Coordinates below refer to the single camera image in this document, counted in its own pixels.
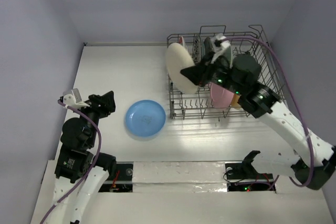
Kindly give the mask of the cream white plate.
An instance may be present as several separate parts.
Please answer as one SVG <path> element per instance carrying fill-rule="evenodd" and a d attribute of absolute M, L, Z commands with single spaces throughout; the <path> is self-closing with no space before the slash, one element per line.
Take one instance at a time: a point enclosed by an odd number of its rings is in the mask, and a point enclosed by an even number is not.
<path fill-rule="evenodd" d="M 176 88 L 185 94 L 196 93 L 198 86 L 180 73 L 182 69 L 195 66 L 192 57 L 181 44 L 172 43 L 168 46 L 165 52 L 165 65 Z"/>

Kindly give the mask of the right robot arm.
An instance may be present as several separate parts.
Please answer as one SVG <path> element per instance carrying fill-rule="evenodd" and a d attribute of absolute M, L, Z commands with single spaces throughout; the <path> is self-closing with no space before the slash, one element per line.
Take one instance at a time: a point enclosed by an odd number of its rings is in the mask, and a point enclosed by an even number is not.
<path fill-rule="evenodd" d="M 278 94 L 258 81 L 261 66 L 249 54 L 238 55 L 230 66 L 224 56 L 203 59 L 179 71 L 195 85 L 215 83 L 238 92 L 239 105 L 254 118 L 275 131 L 296 152 L 267 159 L 261 151 L 251 151 L 240 168 L 248 178 L 272 173 L 296 178 L 300 185 L 319 190 L 335 172 L 335 147 L 323 141 L 288 110 Z"/>

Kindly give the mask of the white plate red teal pattern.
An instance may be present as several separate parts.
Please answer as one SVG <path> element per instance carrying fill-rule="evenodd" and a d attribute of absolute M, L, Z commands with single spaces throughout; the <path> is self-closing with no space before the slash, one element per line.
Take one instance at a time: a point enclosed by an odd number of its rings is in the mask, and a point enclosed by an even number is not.
<path fill-rule="evenodd" d="M 179 43 L 181 46 L 183 46 L 184 48 L 187 48 L 187 46 L 186 46 L 186 42 L 185 42 L 185 39 L 184 39 L 183 36 L 179 36 L 179 37 L 178 37 L 178 43 Z"/>

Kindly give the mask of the dark olive plate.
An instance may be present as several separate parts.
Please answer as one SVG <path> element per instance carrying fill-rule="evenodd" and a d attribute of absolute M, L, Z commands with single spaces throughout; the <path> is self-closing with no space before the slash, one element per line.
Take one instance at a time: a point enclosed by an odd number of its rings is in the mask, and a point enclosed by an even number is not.
<path fill-rule="evenodd" d="M 212 54 L 215 52 L 213 43 L 211 41 L 211 37 L 206 37 L 204 39 L 204 56 L 208 56 L 209 54 Z"/>

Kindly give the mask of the green plate dark motif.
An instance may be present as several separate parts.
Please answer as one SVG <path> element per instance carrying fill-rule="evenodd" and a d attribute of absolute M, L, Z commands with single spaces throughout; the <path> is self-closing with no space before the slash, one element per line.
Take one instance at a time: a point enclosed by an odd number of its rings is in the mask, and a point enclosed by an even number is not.
<path fill-rule="evenodd" d="M 232 67 L 232 48 L 231 48 L 231 44 L 229 41 L 225 41 L 224 42 L 224 57 L 228 60 L 228 66 L 231 68 Z"/>

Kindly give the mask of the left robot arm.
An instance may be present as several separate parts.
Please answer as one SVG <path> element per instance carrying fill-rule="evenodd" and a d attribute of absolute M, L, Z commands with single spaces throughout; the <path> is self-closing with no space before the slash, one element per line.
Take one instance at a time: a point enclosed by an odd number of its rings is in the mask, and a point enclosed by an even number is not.
<path fill-rule="evenodd" d="M 71 89 L 58 104 L 79 116 L 62 126 L 52 206 L 41 223 L 82 223 L 102 184 L 117 174 L 116 158 L 100 151 L 98 128 L 101 119 L 115 112 L 114 93 L 92 94 L 83 101 L 79 90 Z"/>

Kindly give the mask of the blue plate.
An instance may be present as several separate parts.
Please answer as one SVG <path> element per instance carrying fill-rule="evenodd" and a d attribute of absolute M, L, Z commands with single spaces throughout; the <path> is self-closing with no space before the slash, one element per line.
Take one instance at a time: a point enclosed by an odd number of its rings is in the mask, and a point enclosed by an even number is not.
<path fill-rule="evenodd" d="M 140 100 L 132 104 L 124 117 L 125 128 L 140 138 L 152 138 L 166 123 L 165 109 L 156 101 Z"/>

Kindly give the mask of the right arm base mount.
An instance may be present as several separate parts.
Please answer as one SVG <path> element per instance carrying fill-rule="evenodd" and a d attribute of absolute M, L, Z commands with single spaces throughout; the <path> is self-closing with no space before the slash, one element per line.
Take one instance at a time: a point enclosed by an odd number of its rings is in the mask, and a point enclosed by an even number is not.
<path fill-rule="evenodd" d="M 254 158 L 260 151 L 251 151 L 240 162 L 225 163 L 223 180 L 228 192 L 276 192 L 273 174 L 258 173 L 252 166 Z"/>

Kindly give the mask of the pink plate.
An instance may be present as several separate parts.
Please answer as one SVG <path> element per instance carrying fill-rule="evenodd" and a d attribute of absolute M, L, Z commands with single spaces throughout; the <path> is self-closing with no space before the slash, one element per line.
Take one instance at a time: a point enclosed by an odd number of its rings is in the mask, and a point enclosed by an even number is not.
<path fill-rule="evenodd" d="M 234 93 L 215 83 L 211 83 L 210 95 L 213 106 L 218 109 L 229 107 L 234 97 Z"/>

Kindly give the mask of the teal patterned plate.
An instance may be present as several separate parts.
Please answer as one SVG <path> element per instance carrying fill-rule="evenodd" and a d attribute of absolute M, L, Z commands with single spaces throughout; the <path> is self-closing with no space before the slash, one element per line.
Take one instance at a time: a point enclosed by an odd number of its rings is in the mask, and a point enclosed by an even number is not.
<path fill-rule="evenodd" d="M 192 58 L 195 64 L 201 62 L 204 56 L 204 43 L 199 34 L 194 36 Z"/>

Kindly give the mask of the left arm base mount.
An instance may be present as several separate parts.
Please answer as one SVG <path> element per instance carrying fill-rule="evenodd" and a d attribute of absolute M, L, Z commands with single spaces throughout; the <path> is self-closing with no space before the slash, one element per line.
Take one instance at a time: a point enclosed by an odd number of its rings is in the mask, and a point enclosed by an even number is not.
<path fill-rule="evenodd" d="M 117 163 L 113 175 L 100 187 L 100 193 L 131 193 L 133 192 L 133 163 Z"/>

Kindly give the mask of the yellow plate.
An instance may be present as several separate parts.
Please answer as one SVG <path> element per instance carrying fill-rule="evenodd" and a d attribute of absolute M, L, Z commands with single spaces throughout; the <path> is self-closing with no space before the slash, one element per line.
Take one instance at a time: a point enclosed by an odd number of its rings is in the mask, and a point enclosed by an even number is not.
<path fill-rule="evenodd" d="M 241 106 L 238 104 L 239 98 L 240 98 L 240 95 L 234 94 L 233 99 L 231 101 L 230 106 L 235 110 L 240 110 L 241 109 Z"/>

